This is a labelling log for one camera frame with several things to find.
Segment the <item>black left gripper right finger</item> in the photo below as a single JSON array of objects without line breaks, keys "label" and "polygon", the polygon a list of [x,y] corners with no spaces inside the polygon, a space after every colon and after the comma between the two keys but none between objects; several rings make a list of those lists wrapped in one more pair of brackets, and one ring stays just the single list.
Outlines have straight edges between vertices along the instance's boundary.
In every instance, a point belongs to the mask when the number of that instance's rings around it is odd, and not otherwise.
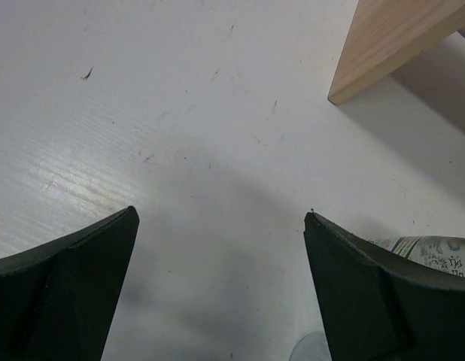
[{"label": "black left gripper right finger", "polygon": [[465,360],[465,278],[362,239],[318,213],[305,248],[334,360]]}]

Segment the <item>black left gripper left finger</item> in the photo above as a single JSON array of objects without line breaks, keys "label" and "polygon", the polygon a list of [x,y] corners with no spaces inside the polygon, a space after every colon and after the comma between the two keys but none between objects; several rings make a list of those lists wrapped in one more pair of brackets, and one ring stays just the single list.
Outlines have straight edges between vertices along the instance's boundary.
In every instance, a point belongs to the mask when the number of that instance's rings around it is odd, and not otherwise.
[{"label": "black left gripper left finger", "polygon": [[135,245],[129,206],[0,259],[0,360],[100,360]]}]

